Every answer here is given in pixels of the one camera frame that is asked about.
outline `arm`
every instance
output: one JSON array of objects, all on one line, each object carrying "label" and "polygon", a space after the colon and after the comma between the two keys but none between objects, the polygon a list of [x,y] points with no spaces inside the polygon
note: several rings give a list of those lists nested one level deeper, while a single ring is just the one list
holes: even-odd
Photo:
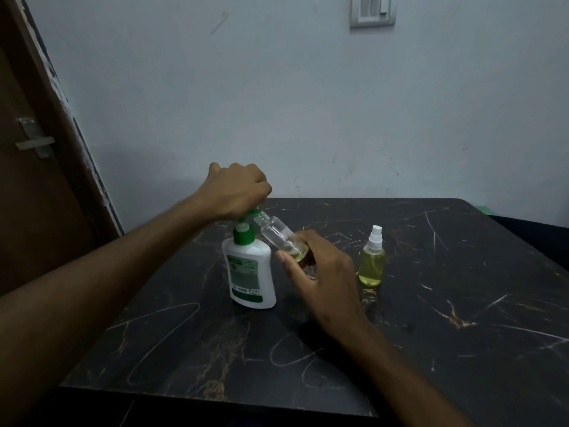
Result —
[{"label": "arm", "polygon": [[212,163],[188,199],[0,298],[0,419],[16,422],[61,382],[185,241],[215,220],[244,215],[270,192],[257,166]]},{"label": "arm", "polygon": [[367,320],[352,259],[313,230],[297,235],[314,254],[317,279],[310,280],[292,257],[278,251],[284,271],[324,331],[358,363],[402,423],[407,427],[473,427],[474,423],[417,375]]}]

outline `brown wooden door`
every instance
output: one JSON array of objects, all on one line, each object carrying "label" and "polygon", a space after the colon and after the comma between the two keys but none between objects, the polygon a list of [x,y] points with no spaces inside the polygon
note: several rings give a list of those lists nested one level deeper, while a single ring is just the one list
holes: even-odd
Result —
[{"label": "brown wooden door", "polygon": [[0,295],[95,247],[55,157],[16,148],[24,117],[36,119],[0,49]]}]

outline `bottle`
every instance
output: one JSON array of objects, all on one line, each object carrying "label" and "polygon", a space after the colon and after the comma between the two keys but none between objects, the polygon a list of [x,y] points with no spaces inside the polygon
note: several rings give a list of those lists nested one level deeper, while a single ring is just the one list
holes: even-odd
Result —
[{"label": "bottle", "polygon": [[276,217],[270,217],[264,211],[252,210],[256,214],[253,220],[260,226],[260,232],[279,250],[287,252],[296,262],[300,262],[309,252],[309,247],[303,243],[288,226]]},{"label": "bottle", "polygon": [[381,226],[374,225],[359,262],[359,281],[366,286],[379,286],[381,283],[385,265],[385,250],[382,244]]},{"label": "bottle", "polygon": [[255,238],[255,230],[239,219],[233,238],[221,244],[233,301],[251,308],[271,308],[276,304],[271,275],[271,247]]}]

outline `green label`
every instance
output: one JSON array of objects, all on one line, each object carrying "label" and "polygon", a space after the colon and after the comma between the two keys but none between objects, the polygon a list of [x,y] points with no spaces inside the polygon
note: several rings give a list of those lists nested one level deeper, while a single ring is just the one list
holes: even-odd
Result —
[{"label": "green label", "polygon": [[231,292],[245,301],[262,303],[260,294],[258,268],[259,263],[252,259],[227,255],[229,273],[231,275]]}]

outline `light switch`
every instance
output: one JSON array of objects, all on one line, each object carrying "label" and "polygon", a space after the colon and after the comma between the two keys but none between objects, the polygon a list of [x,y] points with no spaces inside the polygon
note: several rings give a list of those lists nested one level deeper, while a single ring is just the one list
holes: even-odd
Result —
[{"label": "light switch", "polygon": [[393,0],[352,0],[350,28],[390,27],[394,24]]}]

